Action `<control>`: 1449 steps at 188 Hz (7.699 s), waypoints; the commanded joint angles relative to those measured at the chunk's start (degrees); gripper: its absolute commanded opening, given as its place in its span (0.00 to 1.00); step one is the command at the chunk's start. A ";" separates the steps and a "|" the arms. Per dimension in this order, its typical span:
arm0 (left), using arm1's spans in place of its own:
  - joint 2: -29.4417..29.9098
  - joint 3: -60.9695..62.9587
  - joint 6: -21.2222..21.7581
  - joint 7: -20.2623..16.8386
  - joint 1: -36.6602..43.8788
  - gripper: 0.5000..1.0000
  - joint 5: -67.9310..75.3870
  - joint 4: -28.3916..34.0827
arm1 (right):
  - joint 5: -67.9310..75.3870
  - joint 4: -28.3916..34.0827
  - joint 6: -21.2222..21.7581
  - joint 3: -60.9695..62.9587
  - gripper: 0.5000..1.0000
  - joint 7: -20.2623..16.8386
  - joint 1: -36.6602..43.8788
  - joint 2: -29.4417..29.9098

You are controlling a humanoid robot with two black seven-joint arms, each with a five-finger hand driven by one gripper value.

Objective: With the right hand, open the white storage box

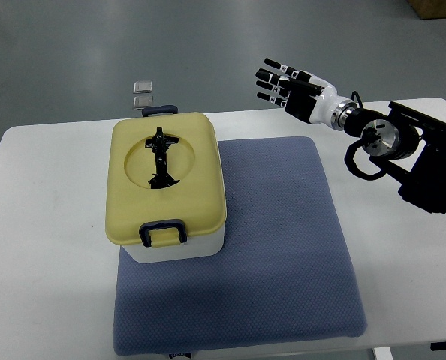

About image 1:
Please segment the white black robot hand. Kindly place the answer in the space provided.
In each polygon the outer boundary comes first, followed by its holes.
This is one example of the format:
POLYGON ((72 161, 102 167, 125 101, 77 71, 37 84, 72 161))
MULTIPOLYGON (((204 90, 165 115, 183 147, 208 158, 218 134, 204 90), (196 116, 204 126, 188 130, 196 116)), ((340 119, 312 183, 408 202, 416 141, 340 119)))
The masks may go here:
POLYGON ((306 124, 344 129, 346 117, 357 108, 352 99, 340 96, 335 86, 312 73, 268 58, 264 64, 267 67, 255 74, 256 85, 263 89, 258 98, 306 124))

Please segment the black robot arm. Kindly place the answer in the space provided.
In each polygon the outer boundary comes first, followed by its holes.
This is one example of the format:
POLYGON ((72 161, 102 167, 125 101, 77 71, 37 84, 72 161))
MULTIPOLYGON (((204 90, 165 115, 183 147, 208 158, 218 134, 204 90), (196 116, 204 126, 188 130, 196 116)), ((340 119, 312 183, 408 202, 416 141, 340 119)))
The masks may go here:
POLYGON ((344 131, 356 138, 344 157, 348 171, 366 181, 390 176, 404 201, 446 215, 446 123, 394 101, 389 108, 347 111, 344 131))

